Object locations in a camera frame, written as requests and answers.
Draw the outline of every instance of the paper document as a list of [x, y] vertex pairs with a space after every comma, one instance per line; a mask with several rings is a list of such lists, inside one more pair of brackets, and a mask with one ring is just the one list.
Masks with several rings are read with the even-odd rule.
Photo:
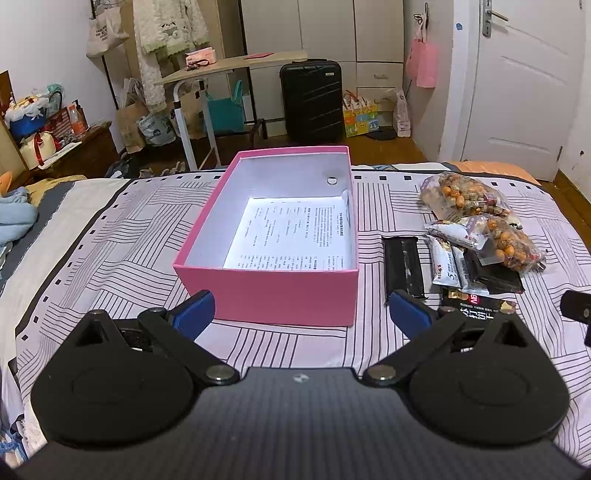
[[224, 268], [348, 270], [347, 208], [342, 197], [250, 199]]

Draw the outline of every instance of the blue gripper pad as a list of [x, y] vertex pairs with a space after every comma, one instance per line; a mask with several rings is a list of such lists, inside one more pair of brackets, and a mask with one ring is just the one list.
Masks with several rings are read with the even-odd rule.
[[167, 319], [185, 337], [195, 340], [213, 320], [216, 302], [209, 290], [201, 290], [170, 310]]
[[395, 291], [390, 295], [388, 302], [390, 318], [394, 325], [412, 340], [431, 326], [435, 311], [423, 305], [421, 305], [422, 308], [418, 307], [414, 302], [406, 299], [403, 293]]

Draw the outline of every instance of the plastic bag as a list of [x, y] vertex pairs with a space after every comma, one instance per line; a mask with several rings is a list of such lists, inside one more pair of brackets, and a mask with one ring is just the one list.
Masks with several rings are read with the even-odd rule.
[[502, 218], [487, 216], [487, 225], [495, 247], [496, 261], [512, 270], [527, 273], [543, 270], [544, 254], [523, 231], [512, 227]]
[[466, 264], [466, 259], [464, 258], [465, 251], [466, 250], [462, 247], [452, 245], [453, 259], [456, 262], [457, 276], [459, 277], [461, 284], [460, 291], [486, 297], [489, 295], [489, 291], [484, 284], [470, 279], [470, 273], [468, 272], [468, 266]]
[[488, 213], [507, 218], [509, 223], [521, 227], [501, 192], [458, 173], [445, 172], [427, 178], [421, 186], [420, 197], [440, 220], [456, 221]]
[[458, 222], [438, 220], [427, 223], [425, 228], [429, 235], [470, 250], [482, 250], [490, 237], [487, 218], [483, 215], [462, 218]]
[[445, 287], [460, 288], [460, 280], [453, 260], [452, 246], [449, 242], [430, 235], [427, 235], [427, 240], [431, 251], [433, 283]]
[[396, 122], [397, 135], [401, 138], [410, 137], [410, 118], [408, 117], [408, 104], [404, 96], [404, 90], [396, 89]]
[[136, 123], [148, 145], [159, 147], [174, 142], [177, 138], [170, 119], [163, 113], [149, 113]]

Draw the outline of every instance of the door handle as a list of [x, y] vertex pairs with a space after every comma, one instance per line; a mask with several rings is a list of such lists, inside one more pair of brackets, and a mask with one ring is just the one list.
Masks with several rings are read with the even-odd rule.
[[487, 10], [486, 13], [494, 17], [500, 18], [501, 20], [505, 20], [506, 22], [509, 21], [509, 19], [505, 15], [501, 15], [499, 12], [495, 12], [494, 10]]
[[495, 16], [506, 22], [509, 19], [505, 15], [501, 15], [499, 12], [495, 12], [492, 9], [492, 0], [484, 0], [484, 8], [482, 9], [482, 35], [486, 38], [490, 38], [492, 34], [492, 17]]

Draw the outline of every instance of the wardrobe door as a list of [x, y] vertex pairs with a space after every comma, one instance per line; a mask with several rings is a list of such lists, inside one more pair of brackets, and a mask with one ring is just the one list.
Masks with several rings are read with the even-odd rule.
[[402, 0], [354, 0], [357, 61], [404, 62]]
[[353, 0], [299, 0], [302, 48], [308, 58], [355, 61]]
[[242, 0], [248, 54], [301, 50], [297, 0]]

